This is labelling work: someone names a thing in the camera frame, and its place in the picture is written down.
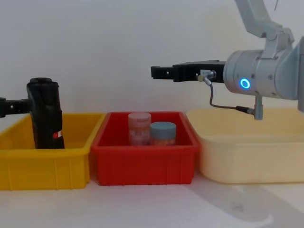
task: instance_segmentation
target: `black cable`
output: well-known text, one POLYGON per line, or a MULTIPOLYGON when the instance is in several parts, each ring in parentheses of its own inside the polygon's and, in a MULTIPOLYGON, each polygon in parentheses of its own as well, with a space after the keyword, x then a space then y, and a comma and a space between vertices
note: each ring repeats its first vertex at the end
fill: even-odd
POLYGON ((251 108, 248 108, 248 107, 243 107, 243 106, 232 107, 232 106, 221 106, 221 105, 213 104, 212 100, 213 100, 214 92, 213 92, 213 85, 212 84, 210 85, 210 90, 211 90, 211 95, 210 95, 210 102, 209 102, 209 104, 212 107, 215 107, 215 108, 225 108, 225 109, 234 109, 234 110, 246 113, 246 114, 254 114, 254 110, 251 109, 251 108))
POLYGON ((236 107, 232 107, 232 106, 221 106, 221 105, 213 104, 212 103, 212 100, 213 100, 213 85, 212 84, 210 85, 210 90, 211 90, 211 95, 210 95, 210 102, 209 102, 209 104, 212 107, 215 107, 215 108, 226 108, 226 109, 236 109, 236 107))

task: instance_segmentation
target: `robotic arm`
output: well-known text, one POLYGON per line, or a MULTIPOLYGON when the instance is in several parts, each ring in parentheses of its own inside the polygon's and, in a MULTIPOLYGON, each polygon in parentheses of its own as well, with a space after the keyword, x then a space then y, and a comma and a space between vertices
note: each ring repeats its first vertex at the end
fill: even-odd
POLYGON ((304 38, 293 49, 290 29, 273 22, 263 0, 235 0, 247 31, 266 39, 264 50, 234 52, 226 62, 218 60, 178 64, 172 67, 152 66, 154 79, 175 82, 204 81, 211 88, 210 104, 231 108, 263 119, 262 97, 298 100, 304 112, 304 38), (255 108, 226 107, 212 104, 212 83, 225 83, 232 93, 254 95, 255 108))

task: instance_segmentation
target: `white wall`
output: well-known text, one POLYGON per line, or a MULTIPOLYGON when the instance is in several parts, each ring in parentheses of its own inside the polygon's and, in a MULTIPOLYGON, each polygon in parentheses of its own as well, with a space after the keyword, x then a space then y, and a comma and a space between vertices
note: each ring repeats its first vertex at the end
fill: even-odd
MULTIPOLYGON (((276 12, 276 0, 265 2, 298 42, 304 2, 280 0, 276 12)), ((187 111, 209 106, 209 88, 153 80, 150 66, 224 61, 263 47, 232 0, 0 0, 0 96, 24 98, 30 78, 50 77, 65 112, 187 111)), ((216 85, 215 102, 253 106, 254 97, 216 85)), ((265 100, 281 105, 296 103, 265 100)))

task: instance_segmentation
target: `yellow plastic bin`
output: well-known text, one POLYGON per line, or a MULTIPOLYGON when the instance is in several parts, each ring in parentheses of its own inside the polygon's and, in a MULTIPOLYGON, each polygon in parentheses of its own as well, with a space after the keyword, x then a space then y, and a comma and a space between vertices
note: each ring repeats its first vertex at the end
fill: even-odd
POLYGON ((63 114, 65 149, 36 150, 30 116, 0 134, 0 190, 81 189, 104 114, 63 114))
POLYGON ((225 109, 187 117, 202 143, 199 168, 231 183, 304 182, 304 115, 296 108, 264 109, 264 119, 225 109))

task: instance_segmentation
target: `red plastic bin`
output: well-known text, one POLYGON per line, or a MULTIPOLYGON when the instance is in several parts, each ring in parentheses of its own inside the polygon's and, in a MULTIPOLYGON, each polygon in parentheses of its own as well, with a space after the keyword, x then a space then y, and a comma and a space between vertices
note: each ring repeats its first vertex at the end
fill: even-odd
POLYGON ((128 114, 108 113, 91 152, 95 155, 100 185, 190 184, 195 153, 200 144, 180 112, 150 112, 152 123, 177 126, 174 146, 130 146, 128 114))

